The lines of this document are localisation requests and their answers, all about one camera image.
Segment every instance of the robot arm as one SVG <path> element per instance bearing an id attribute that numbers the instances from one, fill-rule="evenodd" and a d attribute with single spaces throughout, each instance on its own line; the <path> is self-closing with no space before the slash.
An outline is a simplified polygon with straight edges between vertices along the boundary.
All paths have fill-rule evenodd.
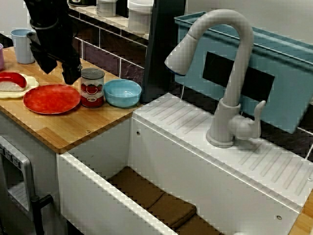
<path id="1" fill-rule="evenodd" d="M 72 22 L 67 13 L 66 0 L 24 0 L 30 25 L 36 31 L 27 34 L 31 51 L 40 68 L 50 73 L 57 60 L 62 63 L 66 84 L 73 84 L 81 76 L 79 54 L 72 46 Z"/>

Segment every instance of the cup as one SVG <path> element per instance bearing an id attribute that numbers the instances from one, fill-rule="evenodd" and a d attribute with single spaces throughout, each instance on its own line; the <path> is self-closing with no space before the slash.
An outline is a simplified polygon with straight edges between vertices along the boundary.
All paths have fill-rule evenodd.
<path id="1" fill-rule="evenodd" d="M 102 17 L 116 16 L 116 0 L 98 0 L 96 12 Z"/>
<path id="2" fill-rule="evenodd" d="M 0 44 L 0 71 L 4 69 L 3 45 Z"/>
<path id="3" fill-rule="evenodd" d="M 30 50 L 31 40 L 26 36 L 28 32 L 32 32 L 32 30 L 21 28 L 11 31 L 16 61 L 20 64 L 35 62 L 35 58 Z"/>

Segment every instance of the bowl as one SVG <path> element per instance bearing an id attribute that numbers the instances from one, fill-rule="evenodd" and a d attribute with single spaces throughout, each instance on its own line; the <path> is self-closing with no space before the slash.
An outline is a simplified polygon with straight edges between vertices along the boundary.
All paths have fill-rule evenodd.
<path id="1" fill-rule="evenodd" d="M 104 84 L 103 89 L 106 101 L 120 108 L 134 106 L 141 96 L 139 84 L 127 79 L 111 80 Z"/>

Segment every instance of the can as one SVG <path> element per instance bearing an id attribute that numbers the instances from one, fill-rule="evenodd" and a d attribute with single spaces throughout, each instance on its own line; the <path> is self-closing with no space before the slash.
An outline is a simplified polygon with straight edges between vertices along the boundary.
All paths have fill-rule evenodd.
<path id="1" fill-rule="evenodd" d="M 87 108 L 98 108 L 104 104 L 104 72 L 96 68 L 82 70 L 81 104 Z"/>

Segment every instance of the brown cloth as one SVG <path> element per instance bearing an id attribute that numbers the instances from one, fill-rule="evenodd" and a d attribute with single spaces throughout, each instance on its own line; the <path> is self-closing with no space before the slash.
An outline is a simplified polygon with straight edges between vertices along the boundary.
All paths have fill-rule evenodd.
<path id="1" fill-rule="evenodd" d="M 168 193 L 164 193 L 162 197 L 148 209 L 152 215 L 170 227 L 172 230 L 177 229 L 196 212 L 196 206 L 176 198 Z"/>
<path id="2" fill-rule="evenodd" d="M 179 235 L 223 235 L 197 214 L 180 226 L 176 233 Z"/>
<path id="3" fill-rule="evenodd" d="M 164 194 L 164 191 L 128 166 L 108 181 L 144 209 L 151 207 Z"/>

